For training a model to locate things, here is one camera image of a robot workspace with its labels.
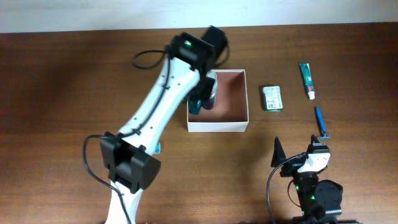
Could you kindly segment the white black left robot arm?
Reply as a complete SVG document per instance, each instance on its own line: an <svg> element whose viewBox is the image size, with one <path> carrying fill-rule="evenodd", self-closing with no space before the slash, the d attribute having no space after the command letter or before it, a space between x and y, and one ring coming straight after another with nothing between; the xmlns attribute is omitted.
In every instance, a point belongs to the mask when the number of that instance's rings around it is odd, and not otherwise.
<svg viewBox="0 0 398 224"><path fill-rule="evenodd" d="M214 106L218 81L211 71L228 50L225 32L214 26L200 38L176 35L163 51L164 65L139 109L116 134L104 133L100 148L109 171L106 184L113 191L107 223L135 222L140 197L161 167L153 155L164 128L183 101L195 113Z"/></svg>

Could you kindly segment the blue Listerine mouthwash bottle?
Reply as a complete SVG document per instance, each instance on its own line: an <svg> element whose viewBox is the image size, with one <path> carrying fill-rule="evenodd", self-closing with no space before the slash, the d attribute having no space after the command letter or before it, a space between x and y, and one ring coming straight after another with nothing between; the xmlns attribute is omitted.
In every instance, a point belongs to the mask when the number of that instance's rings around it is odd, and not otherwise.
<svg viewBox="0 0 398 224"><path fill-rule="evenodd" d="M188 111L190 114L198 115L202 108L201 100L189 100L188 101Z"/></svg>

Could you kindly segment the clear foaming soap pump bottle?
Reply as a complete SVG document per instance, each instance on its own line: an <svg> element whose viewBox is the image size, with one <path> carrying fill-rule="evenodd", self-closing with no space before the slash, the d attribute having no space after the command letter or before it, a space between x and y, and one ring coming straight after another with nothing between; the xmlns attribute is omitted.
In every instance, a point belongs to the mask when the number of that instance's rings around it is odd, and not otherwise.
<svg viewBox="0 0 398 224"><path fill-rule="evenodd" d="M214 71L210 71L206 75L206 79L209 81L213 80L213 84L211 86L210 96L207 100L202 101L202 107L206 110L212 110L215 107L216 96L218 91L218 77Z"/></svg>

